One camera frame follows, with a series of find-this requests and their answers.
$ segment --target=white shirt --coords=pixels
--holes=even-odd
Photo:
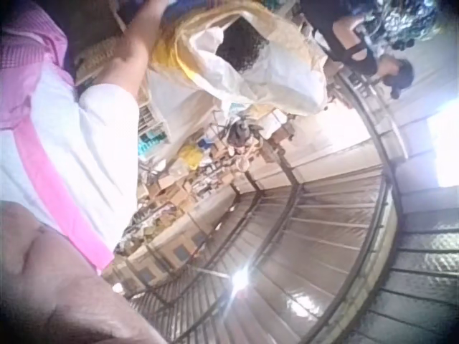
[[[75,204],[110,250],[136,211],[138,105],[116,85],[75,91],[49,65],[32,96],[32,123]],[[0,198],[61,231],[22,166],[13,133],[0,131]]]

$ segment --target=pink stripe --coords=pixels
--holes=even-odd
[[[113,253],[93,231],[68,194],[60,175],[43,149],[30,117],[25,118],[13,133],[24,169],[62,233],[98,269],[104,269],[112,261]]]

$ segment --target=black hair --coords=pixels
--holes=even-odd
[[[392,88],[390,92],[392,99],[399,99],[401,91],[410,87],[415,79],[415,71],[411,62],[407,59],[398,59],[398,61],[398,74],[383,77],[384,84]]]

